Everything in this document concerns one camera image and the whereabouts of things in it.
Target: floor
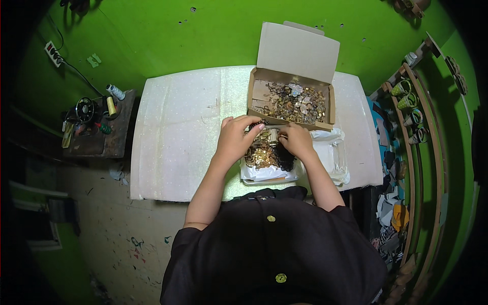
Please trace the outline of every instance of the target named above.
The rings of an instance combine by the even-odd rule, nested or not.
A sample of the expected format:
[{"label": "floor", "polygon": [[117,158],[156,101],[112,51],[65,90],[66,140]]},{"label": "floor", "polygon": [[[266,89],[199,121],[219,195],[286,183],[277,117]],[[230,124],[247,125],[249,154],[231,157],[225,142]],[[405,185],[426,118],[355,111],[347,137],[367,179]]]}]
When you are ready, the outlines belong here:
[{"label": "floor", "polygon": [[[130,185],[109,175],[113,163],[60,167],[57,190],[78,201],[83,256],[114,303],[158,304],[173,238],[188,204],[130,199]],[[130,183],[129,170],[124,164]]]}]

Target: orange fabric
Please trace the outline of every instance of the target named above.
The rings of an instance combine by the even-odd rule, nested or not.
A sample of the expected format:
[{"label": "orange fabric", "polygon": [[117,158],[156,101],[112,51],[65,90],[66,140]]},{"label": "orange fabric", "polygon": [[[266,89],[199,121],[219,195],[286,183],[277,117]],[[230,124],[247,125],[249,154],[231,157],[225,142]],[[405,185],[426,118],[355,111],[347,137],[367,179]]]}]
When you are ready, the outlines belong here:
[{"label": "orange fabric", "polygon": [[403,204],[395,204],[393,206],[393,217],[391,218],[391,225],[397,232],[405,227],[409,221],[409,213],[407,207]]}]

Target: power strip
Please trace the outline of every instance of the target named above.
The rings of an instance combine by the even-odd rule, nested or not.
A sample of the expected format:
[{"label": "power strip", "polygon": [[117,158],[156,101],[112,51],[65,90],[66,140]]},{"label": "power strip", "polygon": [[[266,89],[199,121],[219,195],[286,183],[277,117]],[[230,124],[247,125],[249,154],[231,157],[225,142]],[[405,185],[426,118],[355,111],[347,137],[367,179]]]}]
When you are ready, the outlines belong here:
[{"label": "power strip", "polygon": [[56,51],[56,47],[54,46],[53,42],[48,42],[44,47],[44,50],[46,51],[47,55],[56,66],[56,68],[59,68],[62,63],[62,58],[60,54]]}]

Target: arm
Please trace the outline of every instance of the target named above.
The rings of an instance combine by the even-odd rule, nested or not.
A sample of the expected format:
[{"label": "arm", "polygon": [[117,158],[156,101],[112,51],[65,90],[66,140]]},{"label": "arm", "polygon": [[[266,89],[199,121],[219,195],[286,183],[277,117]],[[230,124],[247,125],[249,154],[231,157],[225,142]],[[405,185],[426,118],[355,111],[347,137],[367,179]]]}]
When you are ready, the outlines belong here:
[{"label": "arm", "polygon": [[255,126],[246,135],[244,130],[261,118],[253,116],[229,117],[222,121],[217,151],[210,161],[207,173],[186,210],[183,228],[205,229],[217,216],[222,202],[225,175],[251,146],[254,138],[264,128]]},{"label": "arm", "polygon": [[288,127],[282,128],[279,134],[287,135],[287,139],[279,137],[280,142],[305,165],[317,206],[327,212],[332,211],[338,205],[345,206],[341,194],[322,165],[317,152],[313,149],[312,137],[308,130],[295,123],[290,123]]}]

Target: hand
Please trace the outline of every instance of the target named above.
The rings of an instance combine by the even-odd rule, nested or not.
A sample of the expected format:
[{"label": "hand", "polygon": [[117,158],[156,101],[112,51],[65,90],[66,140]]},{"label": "hand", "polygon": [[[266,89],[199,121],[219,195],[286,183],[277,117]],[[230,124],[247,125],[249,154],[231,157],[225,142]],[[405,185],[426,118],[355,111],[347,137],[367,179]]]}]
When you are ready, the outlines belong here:
[{"label": "hand", "polygon": [[310,159],[316,156],[317,153],[313,149],[312,137],[308,129],[303,128],[293,122],[288,124],[288,127],[280,129],[278,136],[286,135],[285,137],[278,137],[278,140],[283,146],[301,161]]},{"label": "hand", "polygon": [[226,171],[229,170],[237,160],[244,156],[254,138],[264,128],[264,124],[254,126],[247,134],[244,133],[244,130],[260,120],[259,117],[246,115],[225,118],[222,121],[217,151],[212,161],[221,164]]}]

